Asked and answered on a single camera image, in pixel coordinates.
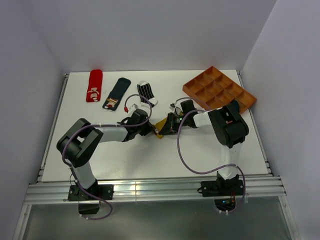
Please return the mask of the red sock with white figure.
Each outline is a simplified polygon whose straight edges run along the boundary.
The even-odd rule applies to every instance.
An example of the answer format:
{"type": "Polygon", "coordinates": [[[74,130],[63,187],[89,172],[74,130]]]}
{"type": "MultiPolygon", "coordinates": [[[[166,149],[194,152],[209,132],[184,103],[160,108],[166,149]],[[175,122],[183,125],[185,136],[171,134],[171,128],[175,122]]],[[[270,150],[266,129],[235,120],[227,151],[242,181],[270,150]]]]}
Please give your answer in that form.
{"type": "Polygon", "coordinates": [[[99,102],[102,93],[103,72],[100,69],[94,69],[90,72],[88,87],[86,91],[86,102],[99,102]]]}

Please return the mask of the orange compartment tray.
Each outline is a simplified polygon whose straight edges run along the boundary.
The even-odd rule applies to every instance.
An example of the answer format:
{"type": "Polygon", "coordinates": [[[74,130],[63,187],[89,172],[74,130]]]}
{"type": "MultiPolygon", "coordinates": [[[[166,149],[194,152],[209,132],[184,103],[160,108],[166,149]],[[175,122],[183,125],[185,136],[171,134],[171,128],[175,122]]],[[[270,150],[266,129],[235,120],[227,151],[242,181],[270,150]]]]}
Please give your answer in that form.
{"type": "Polygon", "coordinates": [[[182,90],[205,110],[218,109],[235,100],[242,114],[257,101],[255,96],[214,66],[185,83],[182,90]]]}

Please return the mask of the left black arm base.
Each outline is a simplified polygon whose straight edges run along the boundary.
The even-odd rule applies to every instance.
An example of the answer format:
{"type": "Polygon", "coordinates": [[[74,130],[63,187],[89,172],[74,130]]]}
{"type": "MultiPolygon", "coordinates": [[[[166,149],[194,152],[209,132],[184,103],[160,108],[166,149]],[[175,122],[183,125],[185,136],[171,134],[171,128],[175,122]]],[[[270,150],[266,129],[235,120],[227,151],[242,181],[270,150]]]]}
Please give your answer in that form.
{"type": "MultiPolygon", "coordinates": [[[[97,197],[103,200],[112,200],[114,193],[113,184],[105,184],[97,186],[97,197]]],[[[67,200],[69,202],[78,202],[78,212],[81,215],[95,215],[100,210],[100,203],[81,203],[85,201],[94,201],[96,198],[84,193],[77,185],[71,185],[69,187],[69,193],[67,200]]]]}

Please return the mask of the plain navy ankle sock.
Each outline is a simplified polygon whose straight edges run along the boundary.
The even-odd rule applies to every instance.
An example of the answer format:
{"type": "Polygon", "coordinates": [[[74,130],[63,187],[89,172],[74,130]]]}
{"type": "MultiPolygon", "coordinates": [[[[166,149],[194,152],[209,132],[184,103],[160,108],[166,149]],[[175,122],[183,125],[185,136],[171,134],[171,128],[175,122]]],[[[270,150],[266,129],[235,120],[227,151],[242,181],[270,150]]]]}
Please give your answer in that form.
{"type": "Polygon", "coordinates": [[[235,109],[239,112],[240,111],[240,105],[239,105],[238,101],[234,99],[231,103],[235,107],[235,109]]]}

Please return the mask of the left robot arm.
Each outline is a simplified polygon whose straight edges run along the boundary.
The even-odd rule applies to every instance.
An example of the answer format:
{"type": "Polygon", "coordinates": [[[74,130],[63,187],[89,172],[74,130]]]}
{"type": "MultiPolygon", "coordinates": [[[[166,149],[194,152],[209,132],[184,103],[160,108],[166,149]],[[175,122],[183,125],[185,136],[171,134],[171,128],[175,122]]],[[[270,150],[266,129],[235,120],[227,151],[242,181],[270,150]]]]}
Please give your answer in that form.
{"type": "Polygon", "coordinates": [[[98,193],[98,181],[89,163],[98,144],[106,142],[128,142],[136,135],[146,136],[155,131],[148,114],[136,109],[131,116],[116,124],[91,124],[85,118],[78,119],[56,144],[62,161],[70,167],[80,184],[79,194],[91,200],[98,193]]]}

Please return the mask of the navy sock with bear pattern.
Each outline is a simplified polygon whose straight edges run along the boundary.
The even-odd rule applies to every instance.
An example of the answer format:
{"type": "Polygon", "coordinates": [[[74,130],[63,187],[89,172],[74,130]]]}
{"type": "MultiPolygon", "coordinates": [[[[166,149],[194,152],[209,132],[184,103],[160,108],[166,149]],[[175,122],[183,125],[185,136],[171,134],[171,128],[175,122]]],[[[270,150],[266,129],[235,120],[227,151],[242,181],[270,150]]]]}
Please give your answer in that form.
{"type": "Polygon", "coordinates": [[[119,78],[103,103],[102,108],[109,111],[115,111],[130,85],[131,81],[129,79],[124,77],[119,78]]]}

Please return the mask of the yellow sock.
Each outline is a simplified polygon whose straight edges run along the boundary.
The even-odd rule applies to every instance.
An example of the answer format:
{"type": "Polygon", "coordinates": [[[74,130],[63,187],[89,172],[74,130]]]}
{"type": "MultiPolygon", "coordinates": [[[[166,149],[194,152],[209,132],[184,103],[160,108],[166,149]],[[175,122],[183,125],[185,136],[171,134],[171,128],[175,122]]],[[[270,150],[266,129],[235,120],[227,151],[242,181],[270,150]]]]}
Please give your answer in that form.
{"type": "Polygon", "coordinates": [[[158,139],[162,139],[165,135],[168,135],[170,133],[170,127],[167,117],[157,122],[154,126],[156,129],[155,135],[158,139]]]}

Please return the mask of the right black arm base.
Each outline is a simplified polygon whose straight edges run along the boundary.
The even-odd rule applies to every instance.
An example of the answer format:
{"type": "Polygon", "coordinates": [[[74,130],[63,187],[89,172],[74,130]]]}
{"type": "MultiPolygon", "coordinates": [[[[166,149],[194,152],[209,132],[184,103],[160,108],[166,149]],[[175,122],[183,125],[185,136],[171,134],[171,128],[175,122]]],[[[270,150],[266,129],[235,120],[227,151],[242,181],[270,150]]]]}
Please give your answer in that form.
{"type": "Polygon", "coordinates": [[[224,213],[234,211],[245,201],[245,185],[238,175],[228,180],[219,177],[216,180],[201,181],[197,192],[203,197],[221,197],[215,199],[214,204],[224,213]]]}

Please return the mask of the black white striped sock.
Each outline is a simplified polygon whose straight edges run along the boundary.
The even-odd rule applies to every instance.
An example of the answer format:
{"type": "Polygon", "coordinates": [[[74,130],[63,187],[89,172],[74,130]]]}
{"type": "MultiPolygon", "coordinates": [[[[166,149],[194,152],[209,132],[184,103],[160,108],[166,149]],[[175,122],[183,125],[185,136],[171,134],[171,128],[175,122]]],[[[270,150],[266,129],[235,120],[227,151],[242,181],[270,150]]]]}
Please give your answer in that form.
{"type": "Polygon", "coordinates": [[[142,96],[140,97],[141,106],[148,107],[149,106],[148,102],[149,102],[151,107],[153,108],[158,104],[158,100],[155,98],[153,94],[150,83],[146,81],[140,81],[137,84],[137,92],[139,95],[142,96]]]}

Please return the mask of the aluminium front rail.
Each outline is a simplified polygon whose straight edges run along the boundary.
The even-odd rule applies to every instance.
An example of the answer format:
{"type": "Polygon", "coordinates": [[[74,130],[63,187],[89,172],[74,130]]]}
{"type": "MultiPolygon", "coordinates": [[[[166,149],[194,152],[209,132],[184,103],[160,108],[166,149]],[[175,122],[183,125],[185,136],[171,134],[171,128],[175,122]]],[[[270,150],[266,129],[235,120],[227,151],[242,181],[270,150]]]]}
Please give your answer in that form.
{"type": "MultiPolygon", "coordinates": [[[[163,178],[145,180],[104,180],[100,185],[113,185],[113,197],[110,203],[121,202],[151,202],[151,201],[179,201],[200,200],[202,195],[197,192],[202,181],[215,178],[186,177],[163,178]]],[[[248,177],[246,182],[246,196],[282,197],[286,190],[279,176],[248,177]]],[[[28,186],[24,205],[52,205],[69,204],[67,200],[70,189],[69,182],[39,182],[28,186]]]]}

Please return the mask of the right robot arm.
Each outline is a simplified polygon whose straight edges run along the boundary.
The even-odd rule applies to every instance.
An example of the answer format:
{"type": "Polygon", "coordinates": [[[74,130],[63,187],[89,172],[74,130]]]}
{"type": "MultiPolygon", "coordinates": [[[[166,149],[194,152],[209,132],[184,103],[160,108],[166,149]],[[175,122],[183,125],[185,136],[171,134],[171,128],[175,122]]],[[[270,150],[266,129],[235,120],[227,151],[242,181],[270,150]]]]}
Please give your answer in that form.
{"type": "Polygon", "coordinates": [[[182,127],[193,129],[212,127],[214,134],[221,144],[221,164],[217,167],[216,183],[217,191],[222,195],[229,194],[233,188],[232,181],[239,178],[239,155],[249,127],[240,114],[240,105],[236,100],[212,110],[200,110],[194,106],[194,100],[190,97],[178,99],[178,103],[172,103],[172,112],[167,117],[155,124],[158,136],[177,134],[177,146],[180,148],[180,133],[182,127]]]}

